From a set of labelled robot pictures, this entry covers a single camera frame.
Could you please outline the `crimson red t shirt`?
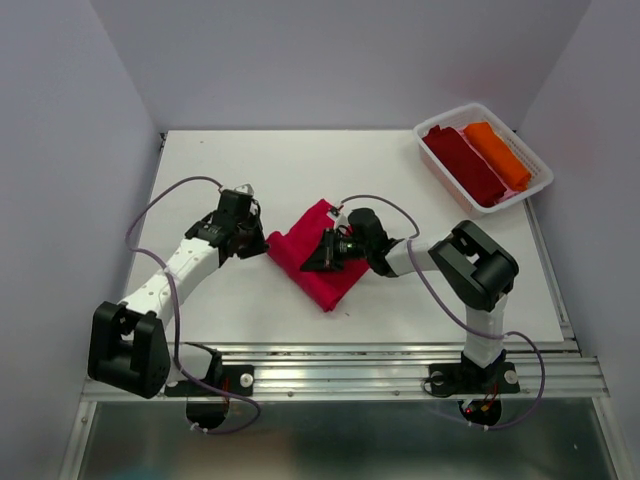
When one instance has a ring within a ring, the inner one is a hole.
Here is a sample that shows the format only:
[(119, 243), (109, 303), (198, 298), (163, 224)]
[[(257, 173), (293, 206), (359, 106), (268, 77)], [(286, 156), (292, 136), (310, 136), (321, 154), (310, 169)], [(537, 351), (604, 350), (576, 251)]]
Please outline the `crimson red t shirt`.
[(325, 229), (334, 226), (332, 205), (320, 199), (286, 234), (274, 231), (267, 238), (268, 256), (324, 312), (332, 311), (367, 273), (365, 260), (350, 261), (338, 272), (304, 272), (301, 266), (319, 246)]

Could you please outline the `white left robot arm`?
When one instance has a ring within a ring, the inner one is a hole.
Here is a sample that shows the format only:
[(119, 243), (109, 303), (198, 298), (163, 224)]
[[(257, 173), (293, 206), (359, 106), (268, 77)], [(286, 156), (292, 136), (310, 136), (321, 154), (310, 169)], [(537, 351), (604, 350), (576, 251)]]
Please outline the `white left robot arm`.
[(149, 399), (168, 383), (188, 379), (199, 393), (215, 392), (223, 371), (202, 359), (188, 371), (175, 363), (165, 332), (184, 301), (230, 258), (261, 255), (268, 245), (261, 208), (244, 184), (220, 191), (217, 208), (190, 227), (168, 260), (153, 254), (159, 269), (117, 303), (105, 301), (93, 314), (88, 376)]

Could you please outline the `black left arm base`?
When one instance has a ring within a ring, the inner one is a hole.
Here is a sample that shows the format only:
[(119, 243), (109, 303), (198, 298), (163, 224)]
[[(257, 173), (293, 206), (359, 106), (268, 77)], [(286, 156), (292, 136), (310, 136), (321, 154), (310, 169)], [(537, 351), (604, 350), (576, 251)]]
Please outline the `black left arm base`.
[[(199, 381), (225, 392), (251, 397), (254, 390), (255, 368), (251, 364), (226, 364), (223, 354), (206, 344), (186, 342), (186, 355), (180, 354), (182, 364), (195, 374)], [(164, 387), (167, 397), (214, 396), (209, 389), (202, 388), (181, 374), (175, 365)]]

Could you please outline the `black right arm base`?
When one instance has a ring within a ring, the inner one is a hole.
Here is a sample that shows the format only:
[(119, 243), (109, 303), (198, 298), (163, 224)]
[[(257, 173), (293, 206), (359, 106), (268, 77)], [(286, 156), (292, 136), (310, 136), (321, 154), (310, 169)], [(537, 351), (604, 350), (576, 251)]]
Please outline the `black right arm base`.
[(506, 360), (502, 350), (487, 367), (479, 367), (461, 355), (457, 363), (435, 363), (428, 366), (422, 380), (425, 393), (436, 398), (454, 395), (517, 394), (520, 392), (515, 365)]

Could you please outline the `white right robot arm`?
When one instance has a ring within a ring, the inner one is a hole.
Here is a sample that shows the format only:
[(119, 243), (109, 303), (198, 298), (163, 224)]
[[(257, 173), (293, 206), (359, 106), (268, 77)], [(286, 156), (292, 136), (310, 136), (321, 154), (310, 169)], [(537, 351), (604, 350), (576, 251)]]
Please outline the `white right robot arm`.
[(472, 390), (482, 390), (495, 380), (494, 363), (503, 354), (507, 295), (519, 266), (480, 226), (464, 220), (436, 242), (395, 239), (372, 209), (358, 208), (340, 215), (333, 227), (323, 231), (300, 269), (338, 272), (357, 260), (387, 278), (440, 273), (465, 305), (465, 319), (456, 321), (466, 331), (461, 381)]

